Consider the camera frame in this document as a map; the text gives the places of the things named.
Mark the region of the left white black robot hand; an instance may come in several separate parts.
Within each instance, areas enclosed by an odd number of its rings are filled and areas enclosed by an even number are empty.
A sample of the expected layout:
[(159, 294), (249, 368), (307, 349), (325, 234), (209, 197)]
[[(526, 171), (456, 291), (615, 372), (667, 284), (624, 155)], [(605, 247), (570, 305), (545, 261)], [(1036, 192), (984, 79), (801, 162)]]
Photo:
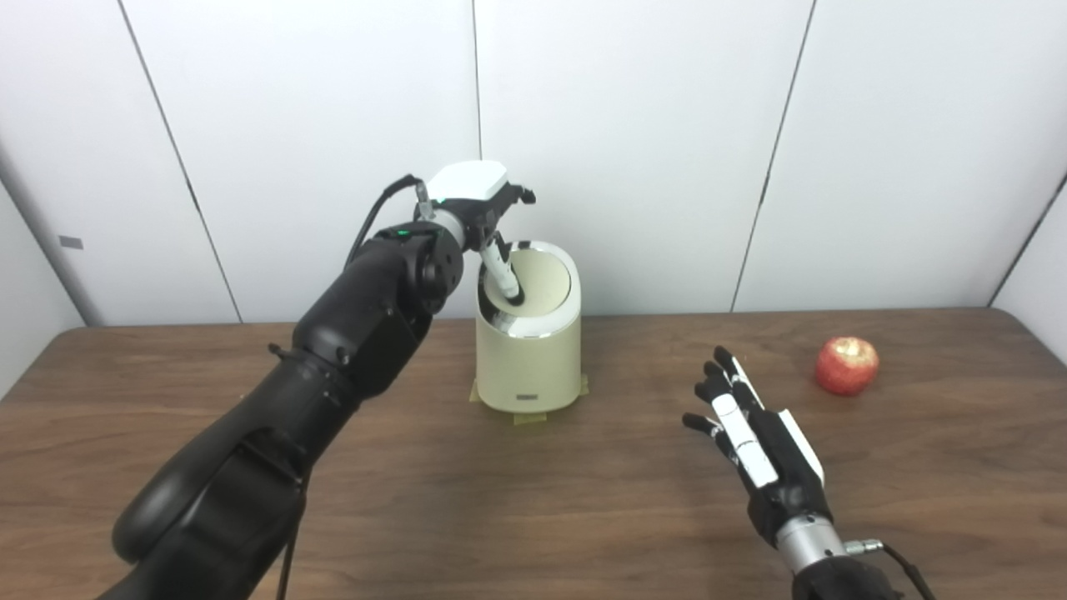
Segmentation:
[(511, 206), (536, 203), (534, 190), (509, 181), (498, 161), (473, 160), (443, 167), (417, 186), (417, 198), (415, 219), (446, 228), (462, 251), (477, 252), (504, 300), (521, 305), (525, 293), (498, 225)]

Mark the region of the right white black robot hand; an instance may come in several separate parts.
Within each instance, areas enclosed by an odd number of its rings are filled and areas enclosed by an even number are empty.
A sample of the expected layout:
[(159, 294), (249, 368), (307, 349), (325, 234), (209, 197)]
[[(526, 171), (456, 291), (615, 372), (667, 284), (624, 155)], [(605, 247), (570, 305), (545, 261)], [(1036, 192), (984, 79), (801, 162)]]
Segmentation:
[(746, 493), (758, 535), (776, 547), (781, 528), (796, 519), (832, 521), (824, 493), (824, 470), (789, 410), (773, 411), (759, 398), (738, 358), (724, 346), (704, 364), (697, 398), (714, 415), (684, 413), (682, 423), (712, 439), (730, 461)]

